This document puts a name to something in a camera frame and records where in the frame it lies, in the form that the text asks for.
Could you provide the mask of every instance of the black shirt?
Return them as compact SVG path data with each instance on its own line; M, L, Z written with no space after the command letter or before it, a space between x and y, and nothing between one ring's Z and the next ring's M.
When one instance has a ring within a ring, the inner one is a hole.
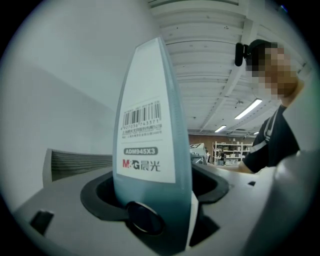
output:
M274 127L268 143L261 149L249 153L245 159L243 159L244 164L252 172L257 173L264 167L277 166L282 159L296 154L299 150L296 138L283 116L285 110L286 107L280 105L275 116ZM253 142L253 146L258 145L265 140L264 131L267 122L268 119L264 121L260 128L260 131Z
M219 159L219 160L224 161L225 160L225 153L222 151L219 155L221 156L221 159Z

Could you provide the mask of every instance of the brand logo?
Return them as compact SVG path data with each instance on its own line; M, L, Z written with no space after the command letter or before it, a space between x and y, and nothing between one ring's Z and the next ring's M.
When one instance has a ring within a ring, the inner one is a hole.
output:
M146 161L146 160L129 160L123 159L122 160L123 168L133 168L136 170L144 170L144 171L155 171L161 172L160 168L160 161Z
M200 146L200 144L192 144L189 146L189 149L196 149L199 146Z
M158 148L153 147L134 147L134 148L125 148L123 150L125 155L150 155L154 156L158 154Z

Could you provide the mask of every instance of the round black button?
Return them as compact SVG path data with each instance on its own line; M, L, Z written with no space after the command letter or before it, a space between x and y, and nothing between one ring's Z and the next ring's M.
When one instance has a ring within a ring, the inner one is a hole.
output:
M164 220L150 207L140 202L126 205L129 220L140 231L149 235L159 235L165 227Z

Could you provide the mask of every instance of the white label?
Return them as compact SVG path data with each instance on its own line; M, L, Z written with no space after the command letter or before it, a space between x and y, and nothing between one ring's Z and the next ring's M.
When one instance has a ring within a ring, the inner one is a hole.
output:
M175 183L175 159L166 78L158 39L135 50L121 102L117 174Z

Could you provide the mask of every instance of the person's arm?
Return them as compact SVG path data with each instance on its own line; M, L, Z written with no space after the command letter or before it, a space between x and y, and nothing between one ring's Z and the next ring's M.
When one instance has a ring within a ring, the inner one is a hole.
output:
M254 174L254 172L251 171L243 161L238 165L220 165L218 168L238 173Z

